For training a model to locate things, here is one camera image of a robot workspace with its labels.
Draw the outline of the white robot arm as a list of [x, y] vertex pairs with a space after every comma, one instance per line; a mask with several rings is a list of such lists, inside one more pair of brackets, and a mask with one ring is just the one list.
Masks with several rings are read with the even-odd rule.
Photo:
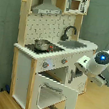
[[93, 57], [84, 55], [74, 65], [96, 85], [102, 87], [108, 83], [101, 73], [106, 69], [109, 72], [109, 50], [97, 52]]

